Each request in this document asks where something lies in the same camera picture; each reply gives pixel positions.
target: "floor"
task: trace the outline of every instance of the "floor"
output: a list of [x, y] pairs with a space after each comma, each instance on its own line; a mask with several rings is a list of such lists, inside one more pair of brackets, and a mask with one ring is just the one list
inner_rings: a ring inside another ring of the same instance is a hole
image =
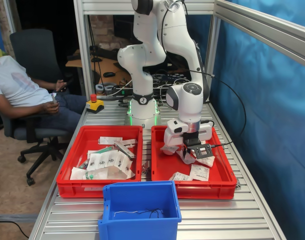
[[[37, 215], [44, 203], [61, 161], [48, 157], [33, 173], [35, 185], [28, 186], [26, 172], [40, 153], [26, 155], [27, 161], [17, 161], [21, 150], [33, 146], [25, 141], [5, 137], [0, 130], [0, 215]], [[30, 235], [34, 222], [18, 222], [23, 232]], [[0, 240], [25, 240], [19, 228], [12, 223], [0, 223]]]

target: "office chair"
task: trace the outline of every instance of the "office chair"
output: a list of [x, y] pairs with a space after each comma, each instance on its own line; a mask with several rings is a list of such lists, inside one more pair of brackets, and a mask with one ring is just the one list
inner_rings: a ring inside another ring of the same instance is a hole
[[53, 33], [46, 29], [27, 29], [10, 35], [16, 61], [26, 68], [35, 79], [56, 83], [57, 80], [71, 79], [71, 73], [63, 75], [60, 70], [53, 39]]
[[[27, 150], [20, 152], [18, 162], [24, 163], [26, 161], [26, 154], [41, 153], [38, 159], [34, 162], [32, 167], [27, 172], [27, 184], [29, 186], [35, 184], [34, 179], [31, 177], [33, 172], [39, 165], [50, 155], [52, 160], [57, 158], [63, 159], [63, 154], [59, 151], [68, 147], [68, 143], [58, 143], [58, 137], [70, 136], [68, 131], [51, 128], [35, 127], [36, 122], [43, 115], [31, 115], [18, 119], [10, 119], [3, 114], [0, 114], [4, 126], [4, 135], [20, 141], [27, 141], [27, 143], [37, 143]], [[47, 145], [40, 146], [43, 139], [49, 139]]]

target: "blue plastic crate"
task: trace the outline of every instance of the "blue plastic crate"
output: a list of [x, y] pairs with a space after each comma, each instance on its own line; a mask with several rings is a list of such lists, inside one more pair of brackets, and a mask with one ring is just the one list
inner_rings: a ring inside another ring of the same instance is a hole
[[115, 183], [102, 192], [100, 240], [176, 240], [182, 215], [173, 181]]

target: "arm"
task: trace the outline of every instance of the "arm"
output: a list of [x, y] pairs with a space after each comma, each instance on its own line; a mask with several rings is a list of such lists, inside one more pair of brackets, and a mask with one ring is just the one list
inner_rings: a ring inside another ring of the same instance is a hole
[[66, 82], [64, 82], [64, 80], [58, 80], [56, 83], [51, 83], [51, 82], [47, 82], [47, 81], [43, 81], [40, 79], [36, 79], [33, 78], [32, 76], [30, 76], [27, 73], [28, 77], [31, 78], [31, 80], [35, 83], [38, 84], [39, 87], [43, 88], [43, 89], [47, 89], [47, 90], [59, 90], [63, 85], [66, 84]]
[[47, 89], [47, 90], [56, 90], [57, 83], [51, 83], [51, 82], [43, 81], [40, 79], [36, 79], [36, 78], [31, 77], [30, 75], [28, 75], [28, 76], [31, 78], [31, 80], [35, 84], [38, 84], [39, 87], [41, 87], [43, 89]]
[[56, 114], [58, 110], [58, 103], [54, 104], [53, 102], [46, 102], [36, 106], [13, 107], [5, 96], [0, 94], [0, 113], [11, 119], [22, 118], [39, 113]]

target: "hand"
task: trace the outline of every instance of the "hand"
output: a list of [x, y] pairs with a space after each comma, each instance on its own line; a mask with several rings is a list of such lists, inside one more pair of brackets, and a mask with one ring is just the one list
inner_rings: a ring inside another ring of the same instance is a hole
[[56, 91], [58, 92], [58, 90], [62, 87], [62, 86], [65, 86], [67, 85], [66, 82], [64, 82], [64, 80], [58, 80], [57, 83], [56, 83]]
[[52, 101], [41, 104], [42, 112], [47, 114], [56, 114], [59, 112], [59, 103], [54, 104]]

